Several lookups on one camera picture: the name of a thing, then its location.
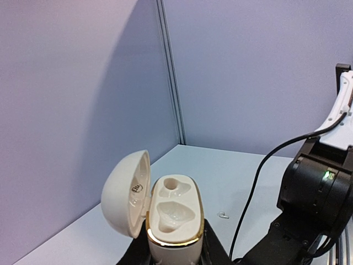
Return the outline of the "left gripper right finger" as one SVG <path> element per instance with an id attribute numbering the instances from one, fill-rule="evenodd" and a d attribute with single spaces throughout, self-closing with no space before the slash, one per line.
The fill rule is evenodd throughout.
<path id="1" fill-rule="evenodd" d="M 202 241 L 202 250 L 200 255 L 200 264 L 209 265 L 233 265 L 216 233 L 211 227 L 209 221 L 204 219 L 204 233 Z"/>

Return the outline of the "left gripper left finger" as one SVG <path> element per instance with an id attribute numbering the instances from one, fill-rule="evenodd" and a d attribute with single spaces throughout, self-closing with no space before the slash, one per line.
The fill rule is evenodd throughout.
<path id="1" fill-rule="evenodd" d="M 152 264 L 152 256 L 148 245 L 146 222 L 144 221 L 138 237 L 132 240 L 125 254 L 116 265 L 148 264 Z"/>

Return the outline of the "white earbud charging case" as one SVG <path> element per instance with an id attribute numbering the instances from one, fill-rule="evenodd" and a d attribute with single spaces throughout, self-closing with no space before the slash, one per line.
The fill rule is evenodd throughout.
<path id="1" fill-rule="evenodd" d="M 189 176 L 170 174 L 151 182 L 146 150 L 124 157 L 107 178 L 101 209 L 108 224 L 141 241 L 155 264 L 198 264 L 204 233 L 199 188 Z"/>

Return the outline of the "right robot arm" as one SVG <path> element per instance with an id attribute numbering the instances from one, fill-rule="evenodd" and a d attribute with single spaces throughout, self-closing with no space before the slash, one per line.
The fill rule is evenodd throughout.
<path id="1" fill-rule="evenodd" d="M 277 200 L 281 214 L 234 264 L 352 263 L 352 67 L 335 67 L 337 97 L 314 132 L 285 142 L 303 145 L 287 166 Z"/>

